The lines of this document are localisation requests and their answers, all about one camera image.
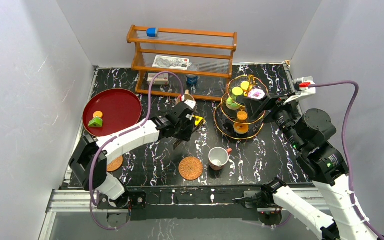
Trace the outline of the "pink frosted donut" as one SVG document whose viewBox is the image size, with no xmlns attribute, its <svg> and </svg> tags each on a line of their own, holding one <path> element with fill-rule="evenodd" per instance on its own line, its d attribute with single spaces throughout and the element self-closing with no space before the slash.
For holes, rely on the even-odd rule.
<svg viewBox="0 0 384 240">
<path fill-rule="evenodd" d="M 266 93 L 264 90 L 259 88 L 253 88 L 247 93 L 247 97 L 255 100 L 261 100 L 265 97 Z"/>
</svg>

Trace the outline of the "orange round cookie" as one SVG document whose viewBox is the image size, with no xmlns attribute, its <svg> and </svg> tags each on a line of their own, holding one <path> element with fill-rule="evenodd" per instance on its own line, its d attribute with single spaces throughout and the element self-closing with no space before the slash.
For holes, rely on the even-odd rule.
<svg viewBox="0 0 384 240">
<path fill-rule="evenodd" d="M 248 119 L 248 114 L 244 110 L 240 110 L 236 114 L 236 118 L 238 121 L 246 121 Z"/>
<path fill-rule="evenodd" d="M 249 91 L 249 87 L 250 87 L 250 82 L 249 81 L 243 81 L 241 82 L 240 84 L 240 88 L 244 91 L 244 92 L 248 92 Z"/>
</svg>

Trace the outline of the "black round cookie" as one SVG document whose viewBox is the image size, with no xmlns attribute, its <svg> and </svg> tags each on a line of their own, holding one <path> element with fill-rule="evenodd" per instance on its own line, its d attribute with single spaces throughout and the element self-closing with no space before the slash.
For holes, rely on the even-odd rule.
<svg viewBox="0 0 384 240">
<path fill-rule="evenodd" d="M 236 103 L 238 105 L 241 105 L 241 106 L 244 106 L 245 105 L 245 102 L 244 102 L 244 96 L 243 95 L 239 95 L 236 97 L 235 99 Z"/>
</svg>

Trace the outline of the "yellow striped toy cake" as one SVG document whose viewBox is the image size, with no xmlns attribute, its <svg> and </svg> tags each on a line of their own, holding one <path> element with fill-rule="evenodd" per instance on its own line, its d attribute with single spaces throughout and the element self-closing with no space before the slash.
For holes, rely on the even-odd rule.
<svg viewBox="0 0 384 240">
<path fill-rule="evenodd" d="M 204 125 L 205 122 L 206 121 L 203 117 L 198 116 L 198 115 L 195 116 L 195 122 L 194 122 L 195 127 L 200 127 L 200 126 Z"/>
</svg>

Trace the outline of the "green round cookie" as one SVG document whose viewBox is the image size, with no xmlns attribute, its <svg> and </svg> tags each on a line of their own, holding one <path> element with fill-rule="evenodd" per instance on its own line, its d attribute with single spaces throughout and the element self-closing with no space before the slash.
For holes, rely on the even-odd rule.
<svg viewBox="0 0 384 240">
<path fill-rule="evenodd" d="M 234 87 L 231 89 L 231 93 L 234 95 L 234 96 L 241 96 L 244 94 L 244 90 L 241 88 L 241 87 Z"/>
</svg>

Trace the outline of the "three-tier glass gold stand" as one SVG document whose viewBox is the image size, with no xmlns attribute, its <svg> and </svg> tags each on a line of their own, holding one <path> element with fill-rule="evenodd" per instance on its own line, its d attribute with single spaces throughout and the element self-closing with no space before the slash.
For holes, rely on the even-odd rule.
<svg viewBox="0 0 384 240">
<path fill-rule="evenodd" d="M 234 79 L 232 79 L 226 88 L 226 93 L 221 98 L 220 104 L 216 107 L 213 113 L 213 118 L 215 122 L 216 128 L 225 136 L 234 139 L 234 140 L 248 140 L 256 137 L 260 131 L 262 130 L 264 123 L 263 120 L 265 118 L 266 112 L 264 111 L 257 120 L 251 121 L 249 117 L 246 121 L 239 121 L 237 119 L 238 111 L 246 111 L 245 105 L 241 106 L 238 110 L 230 110 L 226 107 L 226 100 L 228 97 L 231 97 L 236 102 L 236 97 L 232 94 L 232 88 L 240 87 L 241 82 L 248 81 L 250 82 L 249 91 L 257 88 L 264 90 L 265 94 L 267 94 L 268 88 L 267 86 L 257 77 L 251 75 L 240 75 Z M 244 98 L 248 96 L 248 92 L 243 92 Z M 242 123 L 249 126 L 249 131 L 246 134 L 237 134 L 234 131 L 234 123 Z"/>
</svg>

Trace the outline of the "green frosted donut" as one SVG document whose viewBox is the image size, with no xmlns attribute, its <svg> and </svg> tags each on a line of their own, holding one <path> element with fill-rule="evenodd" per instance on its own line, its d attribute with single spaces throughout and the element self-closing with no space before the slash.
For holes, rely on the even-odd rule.
<svg viewBox="0 0 384 240">
<path fill-rule="evenodd" d="M 238 105 L 231 97 L 228 97 L 225 101 L 225 105 L 228 109 L 236 111 L 241 108 L 240 105 Z"/>
</svg>

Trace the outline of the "orange white round cake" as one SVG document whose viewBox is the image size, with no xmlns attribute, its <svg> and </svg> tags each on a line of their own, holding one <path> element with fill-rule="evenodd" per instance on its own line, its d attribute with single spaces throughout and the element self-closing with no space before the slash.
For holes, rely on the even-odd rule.
<svg viewBox="0 0 384 240">
<path fill-rule="evenodd" d="M 244 135 L 244 134 L 248 133 L 249 125 L 236 122 L 236 123 L 233 124 L 233 130 L 238 135 Z"/>
</svg>

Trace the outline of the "green triangular toy cake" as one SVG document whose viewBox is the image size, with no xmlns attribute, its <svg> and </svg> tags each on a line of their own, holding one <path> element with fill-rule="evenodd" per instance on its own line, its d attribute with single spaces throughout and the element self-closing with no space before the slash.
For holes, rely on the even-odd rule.
<svg viewBox="0 0 384 240">
<path fill-rule="evenodd" d="M 103 119 L 100 117 L 94 117 L 88 122 L 90 128 L 101 128 L 103 126 Z"/>
</svg>

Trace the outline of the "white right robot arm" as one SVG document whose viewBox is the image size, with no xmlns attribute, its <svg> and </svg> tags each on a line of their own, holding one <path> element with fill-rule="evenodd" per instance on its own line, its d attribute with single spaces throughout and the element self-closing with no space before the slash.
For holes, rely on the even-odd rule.
<svg viewBox="0 0 384 240">
<path fill-rule="evenodd" d="M 384 239 L 360 208 L 351 187 L 351 168 L 329 142 L 337 130 L 325 111 L 312 108 L 299 114 L 295 102 L 275 94 L 261 99 L 245 97 L 243 101 L 252 119 L 268 111 L 264 122 L 275 123 L 298 152 L 298 165 L 323 196 L 330 214 L 299 197 L 279 178 L 262 185 L 260 192 L 245 193 L 245 206 L 285 209 L 320 240 Z"/>
</svg>

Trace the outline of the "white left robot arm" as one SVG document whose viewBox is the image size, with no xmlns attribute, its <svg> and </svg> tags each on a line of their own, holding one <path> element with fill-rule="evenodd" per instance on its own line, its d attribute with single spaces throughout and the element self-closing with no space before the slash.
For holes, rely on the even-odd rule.
<svg viewBox="0 0 384 240">
<path fill-rule="evenodd" d="M 175 138 L 188 142 L 193 134 L 197 103 L 181 101 L 165 114 L 141 122 L 107 136 L 83 136 L 69 160 L 69 167 L 83 189 L 93 194 L 95 190 L 106 195 L 117 208 L 129 203 L 125 185 L 107 171 L 116 158 L 141 146 L 162 139 Z"/>
</svg>

